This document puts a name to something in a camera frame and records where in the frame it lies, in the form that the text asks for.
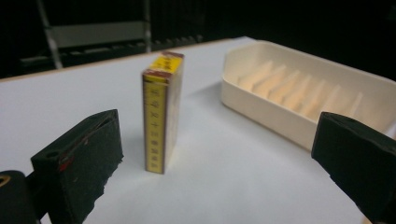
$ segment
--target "plastic tray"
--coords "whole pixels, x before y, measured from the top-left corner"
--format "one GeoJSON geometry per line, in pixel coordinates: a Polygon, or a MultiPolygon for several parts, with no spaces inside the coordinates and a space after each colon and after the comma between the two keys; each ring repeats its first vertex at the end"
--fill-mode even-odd
{"type": "Polygon", "coordinates": [[[395,138],[396,82],[257,41],[225,56],[221,101],[311,150],[321,111],[395,138]]]}

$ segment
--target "chair backrest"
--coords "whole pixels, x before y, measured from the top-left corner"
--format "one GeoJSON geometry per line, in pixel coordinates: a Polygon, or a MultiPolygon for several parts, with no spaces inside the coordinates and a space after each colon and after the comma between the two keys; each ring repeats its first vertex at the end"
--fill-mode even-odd
{"type": "Polygon", "coordinates": [[[59,49],[145,39],[143,21],[52,26],[53,38],[59,49]]]}

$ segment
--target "white table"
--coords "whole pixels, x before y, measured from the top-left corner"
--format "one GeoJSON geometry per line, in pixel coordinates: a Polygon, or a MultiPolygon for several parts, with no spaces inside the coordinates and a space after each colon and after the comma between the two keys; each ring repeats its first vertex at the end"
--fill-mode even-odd
{"type": "Polygon", "coordinates": [[[140,75],[158,53],[1,80],[0,170],[28,175],[37,151],[89,115],[117,108],[123,163],[85,223],[361,223],[308,151],[221,103],[224,55],[251,41],[174,49],[186,62],[165,175],[144,170],[140,75]]]}

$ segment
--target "yellow label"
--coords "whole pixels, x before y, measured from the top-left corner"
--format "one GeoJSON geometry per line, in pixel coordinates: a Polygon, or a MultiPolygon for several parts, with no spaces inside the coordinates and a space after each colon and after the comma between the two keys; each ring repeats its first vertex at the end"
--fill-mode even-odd
{"type": "Polygon", "coordinates": [[[146,168],[163,173],[166,85],[144,82],[146,168]]]}
{"type": "Polygon", "coordinates": [[[172,55],[161,55],[149,68],[174,74],[180,66],[182,59],[172,55]]]}
{"type": "Polygon", "coordinates": [[[158,82],[159,84],[167,82],[167,79],[164,77],[152,76],[150,74],[144,75],[144,80],[149,82],[158,82]]]}

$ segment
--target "red marking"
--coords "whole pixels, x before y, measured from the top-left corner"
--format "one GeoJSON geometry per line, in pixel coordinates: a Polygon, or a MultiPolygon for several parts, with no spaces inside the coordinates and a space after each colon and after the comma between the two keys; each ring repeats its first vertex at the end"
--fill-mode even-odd
{"type": "Polygon", "coordinates": [[[59,165],[59,171],[62,172],[65,169],[67,169],[67,166],[69,166],[74,160],[74,157],[70,158],[69,160],[65,161],[64,163],[59,165]]]}

